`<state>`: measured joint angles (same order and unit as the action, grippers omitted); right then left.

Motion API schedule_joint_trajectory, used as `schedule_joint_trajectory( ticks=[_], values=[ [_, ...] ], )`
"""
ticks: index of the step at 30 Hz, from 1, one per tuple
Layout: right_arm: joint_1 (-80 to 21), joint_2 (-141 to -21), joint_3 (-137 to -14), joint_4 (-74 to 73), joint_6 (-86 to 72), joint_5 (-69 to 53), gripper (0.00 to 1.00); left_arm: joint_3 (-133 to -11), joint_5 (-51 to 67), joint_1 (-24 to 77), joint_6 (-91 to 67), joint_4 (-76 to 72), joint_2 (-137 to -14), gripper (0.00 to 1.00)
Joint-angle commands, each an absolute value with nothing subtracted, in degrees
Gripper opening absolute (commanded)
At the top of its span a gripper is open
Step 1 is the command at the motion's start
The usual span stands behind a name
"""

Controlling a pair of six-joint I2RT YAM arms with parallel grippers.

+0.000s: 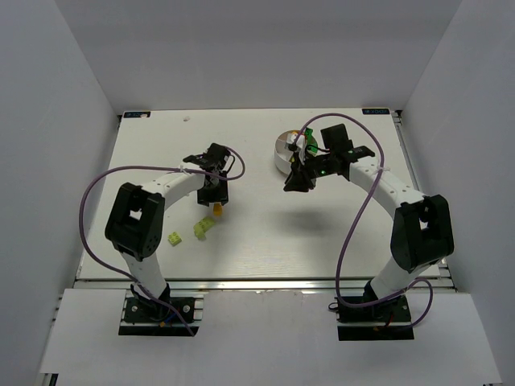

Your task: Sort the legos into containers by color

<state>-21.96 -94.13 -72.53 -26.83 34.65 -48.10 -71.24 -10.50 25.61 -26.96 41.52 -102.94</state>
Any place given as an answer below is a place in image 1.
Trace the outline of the small orange lego brick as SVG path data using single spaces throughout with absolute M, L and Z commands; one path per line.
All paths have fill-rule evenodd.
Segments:
M 214 203 L 212 213 L 216 217 L 220 217 L 223 214 L 223 206 L 220 203 Z

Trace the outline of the green lego plate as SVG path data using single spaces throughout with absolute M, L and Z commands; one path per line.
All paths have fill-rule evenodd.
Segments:
M 317 142 L 313 137 L 312 129 L 306 128 L 303 132 L 303 136 L 305 137 L 305 142 L 307 146 L 317 146 Z

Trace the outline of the pale green lego brick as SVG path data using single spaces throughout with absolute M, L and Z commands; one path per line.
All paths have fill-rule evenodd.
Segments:
M 206 237 L 206 232 L 208 232 L 215 224 L 216 221 L 212 217 L 204 217 L 202 220 L 194 224 L 194 235 L 198 240 L 203 240 Z

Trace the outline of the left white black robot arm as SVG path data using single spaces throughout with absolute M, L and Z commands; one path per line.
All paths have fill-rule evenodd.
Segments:
M 222 214 L 229 201 L 228 171 L 225 166 L 235 159 L 228 147 L 211 144 L 202 154 L 183 159 L 179 173 L 168 172 L 140 185 L 120 186 L 105 228 L 105 237 L 117 250 L 135 279 L 131 292 L 149 319 L 161 322 L 171 316 L 166 283 L 157 258 L 163 235 L 166 210 L 195 192 L 197 203 Z

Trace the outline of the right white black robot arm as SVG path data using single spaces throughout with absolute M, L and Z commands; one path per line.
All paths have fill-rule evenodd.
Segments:
M 450 209 L 441 195 L 425 195 L 409 187 L 384 164 L 384 155 L 354 146 L 345 125 L 323 129 L 324 150 L 311 152 L 301 133 L 288 135 L 290 173 L 285 191 L 309 192 L 322 177 L 339 175 L 366 191 L 364 203 L 375 200 L 392 218 L 391 257 L 365 286 L 359 303 L 338 301 L 350 309 L 374 309 L 402 296 L 420 274 L 454 251 Z

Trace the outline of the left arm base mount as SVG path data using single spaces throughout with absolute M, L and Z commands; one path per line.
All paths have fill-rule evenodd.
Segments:
M 172 297 L 171 304 L 189 325 L 195 335 L 203 318 L 204 299 L 194 297 Z M 151 308 L 140 305 L 134 297 L 127 297 L 122 309 L 118 334 L 127 336 L 188 337 L 184 324 L 178 317 L 168 312 L 164 317 L 151 318 Z

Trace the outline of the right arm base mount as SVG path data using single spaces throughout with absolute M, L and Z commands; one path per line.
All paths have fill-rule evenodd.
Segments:
M 334 300 L 328 310 L 336 314 L 340 342 L 414 340 L 410 308 L 405 296 L 363 308 L 351 308 Z

